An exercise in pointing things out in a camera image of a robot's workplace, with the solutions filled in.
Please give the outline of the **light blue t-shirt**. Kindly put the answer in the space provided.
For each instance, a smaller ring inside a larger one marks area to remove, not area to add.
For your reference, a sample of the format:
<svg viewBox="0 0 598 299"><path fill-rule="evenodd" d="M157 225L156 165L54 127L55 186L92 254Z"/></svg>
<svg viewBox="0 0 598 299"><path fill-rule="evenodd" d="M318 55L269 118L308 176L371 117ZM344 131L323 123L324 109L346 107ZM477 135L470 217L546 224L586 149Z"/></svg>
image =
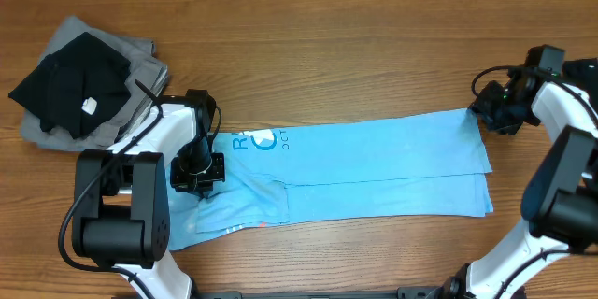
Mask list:
<svg viewBox="0 0 598 299"><path fill-rule="evenodd" d="M171 250L245 228L492 212L491 165L467 109L400 119L222 133L225 179L168 194Z"/></svg>

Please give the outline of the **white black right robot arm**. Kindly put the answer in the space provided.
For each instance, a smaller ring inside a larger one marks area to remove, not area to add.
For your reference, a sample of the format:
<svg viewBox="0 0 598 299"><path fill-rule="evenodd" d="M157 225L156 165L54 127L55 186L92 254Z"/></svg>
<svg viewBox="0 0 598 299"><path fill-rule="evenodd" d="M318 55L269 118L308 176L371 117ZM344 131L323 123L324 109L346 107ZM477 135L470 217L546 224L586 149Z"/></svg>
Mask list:
<svg viewBox="0 0 598 299"><path fill-rule="evenodd" d="M470 109L501 135L544 125L552 143L526 187L516 226L484 257L437 288L399 289L400 298L523 298L525 284L552 263L591 256L597 242L597 63L567 62L562 49L532 47L504 68Z"/></svg>

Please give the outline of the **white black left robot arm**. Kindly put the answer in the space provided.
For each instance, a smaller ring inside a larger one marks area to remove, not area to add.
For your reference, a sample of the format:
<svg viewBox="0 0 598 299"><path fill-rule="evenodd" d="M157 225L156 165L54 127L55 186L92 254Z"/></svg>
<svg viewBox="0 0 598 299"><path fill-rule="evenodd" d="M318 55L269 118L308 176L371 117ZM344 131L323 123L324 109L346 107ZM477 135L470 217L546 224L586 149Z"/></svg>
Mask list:
<svg viewBox="0 0 598 299"><path fill-rule="evenodd" d="M168 250L168 193L203 199L225 180L224 156L213 149L221 111L205 90L150 100L149 116L129 136L79 155L59 251L79 268L66 251L70 243L92 260L87 271L122 276L140 298L197 298L194 279Z"/></svg>

